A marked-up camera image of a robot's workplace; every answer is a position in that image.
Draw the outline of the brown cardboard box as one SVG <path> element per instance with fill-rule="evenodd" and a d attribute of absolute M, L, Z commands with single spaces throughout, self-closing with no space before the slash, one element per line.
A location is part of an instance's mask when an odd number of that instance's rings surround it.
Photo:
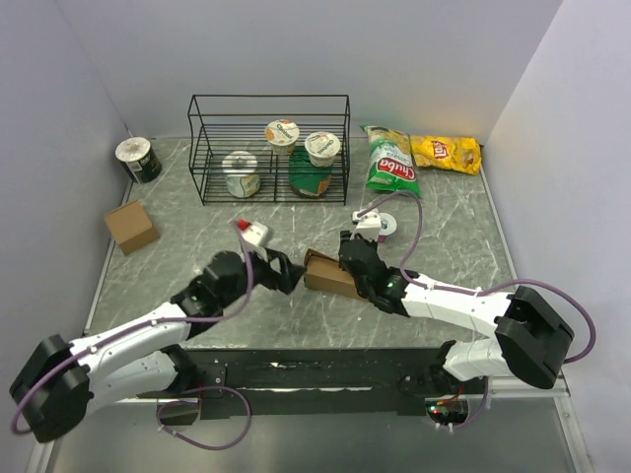
<path fill-rule="evenodd" d="M 336 259 L 308 249 L 304 266 L 304 282 L 308 289 L 356 300 L 362 299 L 357 293 L 353 278 L 339 266 Z"/>

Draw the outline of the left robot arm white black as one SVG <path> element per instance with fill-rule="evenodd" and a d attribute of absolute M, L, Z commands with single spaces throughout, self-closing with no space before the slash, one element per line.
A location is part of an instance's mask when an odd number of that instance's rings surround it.
<path fill-rule="evenodd" d="M 17 405 L 12 433 L 47 443 L 124 398 L 185 395 L 194 386 L 195 365 L 181 343 L 228 319 L 226 308 L 246 304 L 255 286 L 289 295 L 305 272 L 280 251 L 222 251 L 184 289 L 141 317 L 70 342 L 59 335 L 43 339 L 9 388 Z"/>

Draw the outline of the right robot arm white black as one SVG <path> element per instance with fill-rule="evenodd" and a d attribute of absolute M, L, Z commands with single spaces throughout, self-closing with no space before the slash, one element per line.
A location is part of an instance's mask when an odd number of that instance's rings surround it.
<path fill-rule="evenodd" d="M 378 245 L 349 231 L 340 234 L 339 265 L 359 296 L 386 313 L 439 320 L 478 334 L 473 342 L 445 342 L 431 368 L 440 391 L 455 391 L 482 376 L 513 375 L 550 389 L 565 362 L 574 332 L 536 290 L 482 296 L 414 271 L 386 265 Z"/>

